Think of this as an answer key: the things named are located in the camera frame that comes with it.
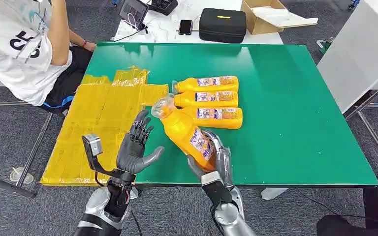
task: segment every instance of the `yellow tape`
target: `yellow tape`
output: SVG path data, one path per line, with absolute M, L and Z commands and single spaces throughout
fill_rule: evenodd
M 137 114 L 168 93 L 168 85 L 146 85 L 148 74 L 132 66 L 118 70 L 112 84 L 106 76 L 84 76 L 40 180 L 43 185 L 96 185 L 81 139 L 84 134 L 101 138 L 103 153 L 98 160 L 104 169 L 116 166 L 121 142 Z M 102 183 L 108 178 L 98 175 Z

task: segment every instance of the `floor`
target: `floor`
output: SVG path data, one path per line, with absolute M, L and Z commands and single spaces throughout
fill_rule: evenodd
M 282 0 L 292 12 L 304 17 L 319 17 L 318 25 L 287 29 L 281 33 L 286 44 L 305 44 L 317 63 L 321 55 L 318 39 L 334 36 L 350 15 L 347 0 Z M 108 40 L 118 24 L 109 1 L 67 0 L 70 25 L 89 41 Z M 0 101 L 15 98 L 0 88 Z M 378 111 L 365 112 L 378 132 Z M 46 113 L 35 107 L 0 108 L 0 178 L 9 181 L 11 167 L 24 164 Z M 36 182 L 42 175 L 63 120 L 54 116 L 38 150 L 31 174 L 36 178 L 28 187 L 38 191 L 34 199 L 25 199 L 0 189 L 0 236 L 72 235 L 94 187 L 46 187 Z M 349 121 L 372 168 L 378 175 L 378 147 L 359 118 Z M 261 189 L 241 188 L 247 223 L 258 235 L 315 236 L 317 221 L 329 212 L 289 189 L 271 201 L 260 198 Z M 362 191 L 358 188 L 307 188 L 303 194 L 342 214 L 363 215 Z M 140 189 L 132 208 L 143 235 L 214 235 L 209 200 L 200 188 L 168 187 Z M 362 220 L 349 219 L 357 226 Z M 132 218 L 123 235 L 138 235 Z

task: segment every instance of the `smartphone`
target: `smartphone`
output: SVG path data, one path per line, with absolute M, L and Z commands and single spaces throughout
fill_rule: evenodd
M 191 35 L 192 34 L 192 20 L 181 20 L 179 26 L 179 34 Z

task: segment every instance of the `bottle label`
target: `bottle label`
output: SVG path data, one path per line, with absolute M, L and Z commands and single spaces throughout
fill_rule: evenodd
M 205 158 L 205 160 L 208 161 L 211 158 L 212 156 L 211 144 L 209 143 L 205 135 L 202 134 L 199 128 L 195 129 L 195 132 L 190 138 L 190 144 L 192 144 L 192 146 L 196 148 L 196 150 L 202 153 L 202 156 L 203 158 Z
M 234 83 L 232 76 L 220 76 L 198 79 L 198 86 L 231 85 Z
M 198 119 L 237 119 L 238 114 L 234 108 L 198 108 Z
M 217 101 L 232 101 L 234 100 L 234 93 L 232 91 L 219 91 L 215 93 Z
M 215 101 L 232 101 L 234 100 L 234 93 L 232 91 L 219 91 L 215 93 L 210 92 L 196 92 L 196 102 L 215 102 Z

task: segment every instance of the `green tabletop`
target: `green tabletop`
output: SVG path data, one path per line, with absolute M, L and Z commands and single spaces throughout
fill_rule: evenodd
M 117 69 L 131 65 L 150 70 L 149 84 L 238 77 L 243 126 L 212 129 L 231 149 L 235 184 L 378 184 L 305 46 L 100 43 L 86 73 L 112 80 Z M 199 183 L 159 119 L 151 124 L 146 154 L 157 146 L 165 152 L 136 182 Z

